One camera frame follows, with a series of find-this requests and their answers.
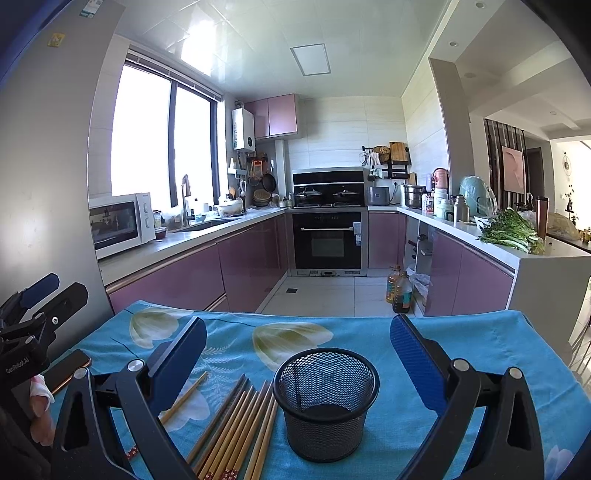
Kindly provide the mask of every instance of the oven door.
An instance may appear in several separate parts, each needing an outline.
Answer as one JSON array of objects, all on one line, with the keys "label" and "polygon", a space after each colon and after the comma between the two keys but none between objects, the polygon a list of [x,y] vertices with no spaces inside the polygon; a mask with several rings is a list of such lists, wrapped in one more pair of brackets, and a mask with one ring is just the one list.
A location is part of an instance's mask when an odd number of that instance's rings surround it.
[{"label": "oven door", "polygon": [[359,212],[293,215],[295,268],[361,270],[361,216]]}]

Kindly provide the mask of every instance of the kitchen sink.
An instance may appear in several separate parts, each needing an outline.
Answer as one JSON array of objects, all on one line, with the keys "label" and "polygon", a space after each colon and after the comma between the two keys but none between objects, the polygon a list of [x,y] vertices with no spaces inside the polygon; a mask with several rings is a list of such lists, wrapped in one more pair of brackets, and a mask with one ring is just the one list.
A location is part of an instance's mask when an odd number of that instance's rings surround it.
[{"label": "kitchen sink", "polygon": [[207,222],[181,228],[180,230],[177,230],[177,232],[198,232],[201,230],[207,230],[213,226],[223,225],[224,223],[235,222],[236,220],[238,220],[238,218],[216,218],[215,220],[209,220]]}]

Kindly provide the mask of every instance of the white microwave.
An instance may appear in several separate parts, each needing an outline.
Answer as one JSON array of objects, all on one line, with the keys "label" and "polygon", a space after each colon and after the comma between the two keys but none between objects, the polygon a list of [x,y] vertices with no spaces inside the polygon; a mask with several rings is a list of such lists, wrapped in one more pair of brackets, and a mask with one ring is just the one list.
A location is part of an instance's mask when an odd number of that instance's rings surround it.
[{"label": "white microwave", "polygon": [[156,238],[149,193],[93,198],[88,206],[98,259]]}]

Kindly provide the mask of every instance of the thermos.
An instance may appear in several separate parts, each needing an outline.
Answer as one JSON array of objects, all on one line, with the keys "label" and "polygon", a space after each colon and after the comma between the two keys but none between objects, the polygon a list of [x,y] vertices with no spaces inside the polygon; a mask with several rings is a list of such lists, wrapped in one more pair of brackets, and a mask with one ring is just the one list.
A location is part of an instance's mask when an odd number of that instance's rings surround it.
[{"label": "thermos", "polygon": [[546,240],[546,229],[548,227],[548,198],[536,197],[534,202],[535,209],[535,229],[542,240]]},{"label": "thermos", "polygon": [[453,222],[468,222],[470,221],[470,209],[466,205],[464,195],[456,197],[456,203],[453,206]]}]

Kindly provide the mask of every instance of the countertop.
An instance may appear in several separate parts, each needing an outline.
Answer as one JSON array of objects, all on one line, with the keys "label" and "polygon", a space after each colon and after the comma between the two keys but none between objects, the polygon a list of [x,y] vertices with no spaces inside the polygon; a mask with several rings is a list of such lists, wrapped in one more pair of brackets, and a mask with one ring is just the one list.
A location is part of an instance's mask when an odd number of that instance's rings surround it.
[{"label": "countertop", "polygon": [[233,222],[214,226],[197,232],[167,232],[163,240],[152,240],[147,244],[99,260],[100,274],[105,286],[112,284],[145,267],[154,265],[190,248],[211,242],[255,223],[283,214],[285,209],[264,208],[249,210]]},{"label": "countertop", "polygon": [[547,258],[570,258],[570,257],[589,257],[590,255],[583,250],[573,247],[563,241],[548,237],[546,239],[546,251],[544,255],[526,254],[515,248],[503,247],[501,245],[486,244],[478,240],[480,229],[476,225],[469,223],[448,222],[433,215],[423,213],[421,210],[410,209],[399,205],[391,206],[370,206],[370,212],[400,212],[421,222],[425,222],[450,236],[453,236],[468,245],[496,258],[499,262],[517,270],[521,261],[540,261]]}]

